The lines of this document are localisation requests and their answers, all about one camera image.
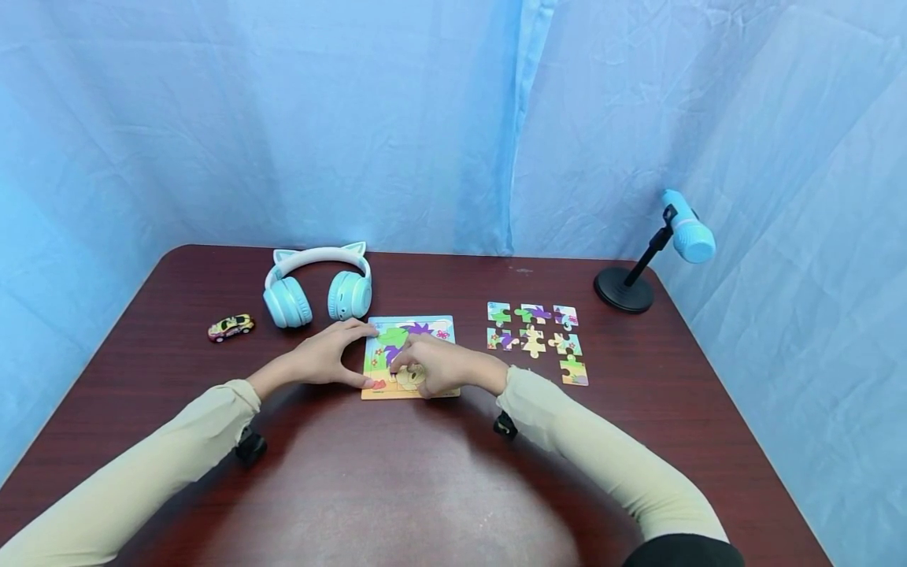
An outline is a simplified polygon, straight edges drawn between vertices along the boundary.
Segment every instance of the blue backdrop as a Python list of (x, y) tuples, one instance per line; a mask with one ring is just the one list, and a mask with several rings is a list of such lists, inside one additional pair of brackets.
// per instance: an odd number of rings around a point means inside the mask
[(0, 478), (175, 246), (626, 258), (676, 186), (719, 253), (658, 273), (820, 542), (907, 556), (907, 6), (556, 4), (0, 4)]

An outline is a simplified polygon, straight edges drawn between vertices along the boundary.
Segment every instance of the forearm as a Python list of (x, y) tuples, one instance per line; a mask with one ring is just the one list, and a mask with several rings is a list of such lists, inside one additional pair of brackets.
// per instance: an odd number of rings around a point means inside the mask
[(521, 434), (574, 463), (613, 496), (639, 522), (646, 541), (669, 533), (727, 541), (712, 506), (689, 479), (548, 380), (511, 367), (498, 405)]
[(103, 565), (177, 492), (236, 446), (258, 412), (245, 380), (215, 386), (38, 516), (0, 549), (0, 565)]

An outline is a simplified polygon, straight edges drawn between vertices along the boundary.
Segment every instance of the headphone ear cup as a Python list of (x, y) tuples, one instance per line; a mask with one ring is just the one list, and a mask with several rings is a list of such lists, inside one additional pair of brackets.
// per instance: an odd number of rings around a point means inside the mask
[(283, 308), (280, 306), (280, 301), (278, 300), (278, 293), (275, 291), (275, 288), (278, 286), (283, 286), (283, 282), (277, 281), (268, 289), (265, 289), (264, 299), (265, 305), (268, 306), (268, 312), (271, 314), (271, 320), (274, 321), (274, 324), (280, 328), (287, 328), (287, 318), (284, 317)]
[(352, 305), (353, 287), (350, 286), (350, 276), (358, 277), (351, 271), (342, 271), (331, 282), (331, 289), (327, 291), (327, 314), (335, 321), (345, 321), (353, 317)]
[(366, 315), (372, 305), (372, 281), (356, 274), (356, 287), (353, 292), (353, 317), (359, 319)]
[(281, 279), (274, 282), (271, 292), (279, 313), (279, 318), (274, 317), (277, 326), (280, 328), (299, 327), (299, 309), (296, 307), (296, 301), (290, 290), (287, 289), (287, 281)]
[(302, 327), (312, 322), (312, 307), (308, 305), (306, 293), (302, 286), (296, 281), (296, 278), (284, 278), (281, 280), (287, 290), (287, 301), (293, 311), (293, 317), (289, 320), (290, 327)]

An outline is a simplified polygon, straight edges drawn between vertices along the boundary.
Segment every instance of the microphone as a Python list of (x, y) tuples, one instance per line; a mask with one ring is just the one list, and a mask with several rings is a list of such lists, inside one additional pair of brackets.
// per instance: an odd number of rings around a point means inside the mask
[(668, 189), (661, 193), (661, 202), (665, 206), (661, 213), (665, 226), (649, 241), (636, 266), (633, 269), (609, 266), (592, 281), (602, 301), (625, 313), (645, 313), (652, 307), (655, 294), (641, 277), (642, 272), (671, 238), (680, 257), (691, 264), (701, 264), (715, 256), (715, 235), (702, 224), (683, 195)]
[(701, 264), (715, 256), (715, 235), (690, 209), (687, 200), (679, 191), (665, 190), (661, 202), (667, 207), (674, 207), (677, 212), (671, 219), (674, 229), (674, 249), (680, 257), (691, 264)]

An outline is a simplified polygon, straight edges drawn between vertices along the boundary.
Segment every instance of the microphone stand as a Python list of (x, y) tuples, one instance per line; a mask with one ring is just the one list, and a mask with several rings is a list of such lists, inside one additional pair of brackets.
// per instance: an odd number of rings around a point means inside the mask
[(592, 286), (595, 292), (599, 294), (602, 301), (626, 313), (645, 313), (652, 307), (652, 287), (645, 279), (640, 279), (642, 271), (646, 269), (649, 262), (655, 258), (655, 255), (662, 251), (671, 237), (674, 236), (674, 229), (671, 227), (671, 221), (678, 214), (673, 205), (668, 205), (661, 218), (665, 221), (665, 226), (658, 229), (652, 240), (649, 241), (649, 247), (643, 253), (642, 258), (636, 263), (633, 269), (626, 269), (620, 266), (605, 268), (596, 276)]

